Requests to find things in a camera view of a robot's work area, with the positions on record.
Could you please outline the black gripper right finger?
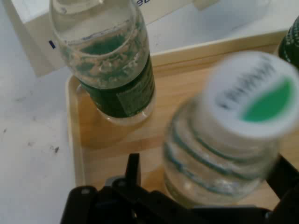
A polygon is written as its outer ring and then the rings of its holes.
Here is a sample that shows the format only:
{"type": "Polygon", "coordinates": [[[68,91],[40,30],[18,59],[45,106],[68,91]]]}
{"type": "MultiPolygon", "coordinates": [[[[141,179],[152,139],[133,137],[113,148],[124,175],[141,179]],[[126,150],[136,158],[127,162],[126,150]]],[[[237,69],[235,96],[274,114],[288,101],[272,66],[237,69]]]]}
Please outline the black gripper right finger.
{"type": "Polygon", "coordinates": [[[279,202],[266,216],[267,224],[299,224],[299,171],[279,156],[267,183],[279,202]]]}

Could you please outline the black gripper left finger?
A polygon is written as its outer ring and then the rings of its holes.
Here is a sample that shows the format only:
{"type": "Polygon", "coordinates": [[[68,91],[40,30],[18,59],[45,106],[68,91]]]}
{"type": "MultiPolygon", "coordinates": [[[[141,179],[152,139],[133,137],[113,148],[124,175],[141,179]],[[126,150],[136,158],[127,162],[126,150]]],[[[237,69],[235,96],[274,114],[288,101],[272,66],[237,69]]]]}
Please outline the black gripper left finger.
{"type": "Polygon", "coordinates": [[[140,186],[140,155],[130,154],[125,175],[110,186],[74,188],[68,196],[62,224],[192,224],[190,210],[159,191],[140,186]]]}

